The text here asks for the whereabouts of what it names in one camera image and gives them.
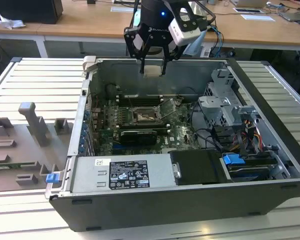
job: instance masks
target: motherboard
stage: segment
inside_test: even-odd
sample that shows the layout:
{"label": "motherboard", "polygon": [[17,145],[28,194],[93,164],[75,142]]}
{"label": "motherboard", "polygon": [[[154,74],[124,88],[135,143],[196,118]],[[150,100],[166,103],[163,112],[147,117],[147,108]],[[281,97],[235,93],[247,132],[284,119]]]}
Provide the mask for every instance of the motherboard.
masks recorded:
{"label": "motherboard", "polygon": [[98,156],[200,149],[189,124],[191,103],[177,98],[162,98],[154,106],[135,99],[122,102],[105,100],[92,108],[91,129]]}

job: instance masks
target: blue latch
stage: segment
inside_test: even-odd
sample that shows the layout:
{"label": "blue latch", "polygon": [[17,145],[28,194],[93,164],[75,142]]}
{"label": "blue latch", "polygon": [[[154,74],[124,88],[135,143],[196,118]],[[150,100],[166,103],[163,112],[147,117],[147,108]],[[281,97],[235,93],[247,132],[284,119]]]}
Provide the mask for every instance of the blue latch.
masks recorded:
{"label": "blue latch", "polygon": [[224,160],[224,163],[226,165],[228,164],[245,164],[245,160],[239,157],[239,154],[226,154],[222,157]]}
{"label": "blue latch", "polygon": [[46,176],[45,182],[47,184],[58,184],[59,183],[60,173],[49,173]]}

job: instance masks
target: desk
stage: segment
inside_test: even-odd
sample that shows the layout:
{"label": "desk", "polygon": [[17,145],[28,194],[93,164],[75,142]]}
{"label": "desk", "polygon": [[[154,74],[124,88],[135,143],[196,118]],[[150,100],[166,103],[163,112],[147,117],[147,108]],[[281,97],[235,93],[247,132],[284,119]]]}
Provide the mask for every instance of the desk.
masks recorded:
{"label": "desk", "polygon": [[[45,41],[124,43],[123,30],[129,25],[132,14],[111,12],[111,0],[105,1],[88,5],[84,0],[62,0],[63,15],[57,24],[26,23],[27,27],[13,30],[0,26],[0,39],[33,40],[43,58],[48,57]],[[300,6],[292,2],[286,4],[294,8]],[[207,6],[214,13],[235,13],[230,2],[228,6],[224,1]],[[270,16],[275,21],[245,20],[240,15],[217,15],[217,26],[224,35],[223,46],[300,51],[300,25],[275,14]],[[211,48],[215,41],[215,34],[208,32],[204,47]]]}

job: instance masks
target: warning label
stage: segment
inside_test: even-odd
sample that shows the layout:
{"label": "warning label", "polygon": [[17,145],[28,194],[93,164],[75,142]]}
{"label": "warning label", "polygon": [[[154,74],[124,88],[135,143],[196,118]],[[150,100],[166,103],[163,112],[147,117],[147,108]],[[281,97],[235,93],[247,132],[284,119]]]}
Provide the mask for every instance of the warning label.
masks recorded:
{"label": "warning label", "polygon": [[147,161],[110,162],[109,188],[133,189],[149,188],[150,180]]}

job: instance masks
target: sticker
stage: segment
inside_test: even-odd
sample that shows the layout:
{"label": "sticker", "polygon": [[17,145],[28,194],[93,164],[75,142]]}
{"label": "sticker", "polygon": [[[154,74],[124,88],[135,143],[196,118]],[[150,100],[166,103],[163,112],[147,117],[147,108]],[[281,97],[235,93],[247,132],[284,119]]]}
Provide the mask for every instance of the sticker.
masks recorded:
{"label": "sticker", "polygon": [[146,160],[109,161],[109,165],[109,188],[111,190],[150,187],[148,164]]}
{"label": "sticker", "polygon": [[95,166],[109,166],[111,158],[96,158],[94,165]]}

